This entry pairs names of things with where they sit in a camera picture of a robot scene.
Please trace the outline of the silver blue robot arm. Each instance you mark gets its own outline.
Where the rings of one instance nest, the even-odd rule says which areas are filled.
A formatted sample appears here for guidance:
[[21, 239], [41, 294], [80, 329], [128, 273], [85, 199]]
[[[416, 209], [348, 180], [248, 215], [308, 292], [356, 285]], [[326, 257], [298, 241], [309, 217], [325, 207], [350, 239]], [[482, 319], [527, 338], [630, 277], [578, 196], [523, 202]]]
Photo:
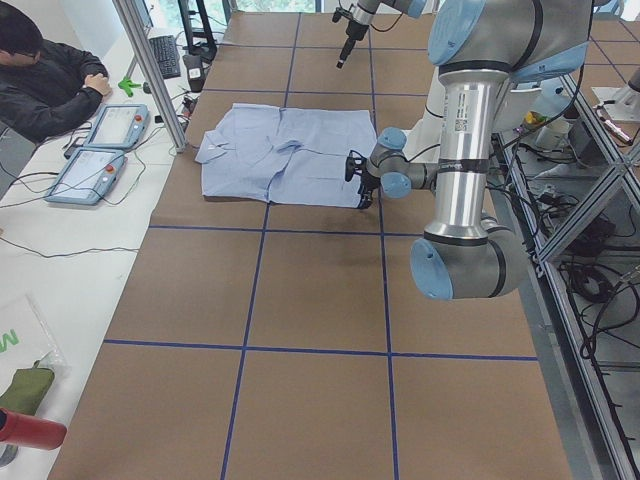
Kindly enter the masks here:
[[430, 188], [435, 213], [411, 249], [411, 273], [427, 298], [491, 298], [516, 289], [528, 259], [516, 235], [483, 209], [491, 136], [502, 87], [578, 69], [588, 47], [589, 1], [447, 1], [428, 57], [444, 89], [436, 163], [406, 154], [406, 135], [385, 129], [369, 156], [349, 158], [359, 205], [375, 190], [402, 197]]
[[425, 8], [425, 0], [360, 0], [344, 8], [341, 2], [335, 8], [332, 22], [338, 23], [342, 18], [348, 20], [345, 30], [346, 40], [340, 52], [336, 67], [342, 69], [356, 44], [362, 41], [370, 28], [378, 31], [373, 26], [373, 20], [381, 5], [387, 6], [411, 18], [418, 18]]

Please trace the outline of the person's hand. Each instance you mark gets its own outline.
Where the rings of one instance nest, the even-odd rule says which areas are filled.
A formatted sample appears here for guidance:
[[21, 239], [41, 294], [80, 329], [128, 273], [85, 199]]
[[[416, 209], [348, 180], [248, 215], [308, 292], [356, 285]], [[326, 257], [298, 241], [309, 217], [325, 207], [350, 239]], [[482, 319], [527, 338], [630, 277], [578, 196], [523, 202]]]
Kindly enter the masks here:
[[107, 97], [112, 93], [112, 87], [110, 85], [109, 78], [101, 73], [87, 75], [84, 79], [84, 85], [97, 91], [103, 97]]

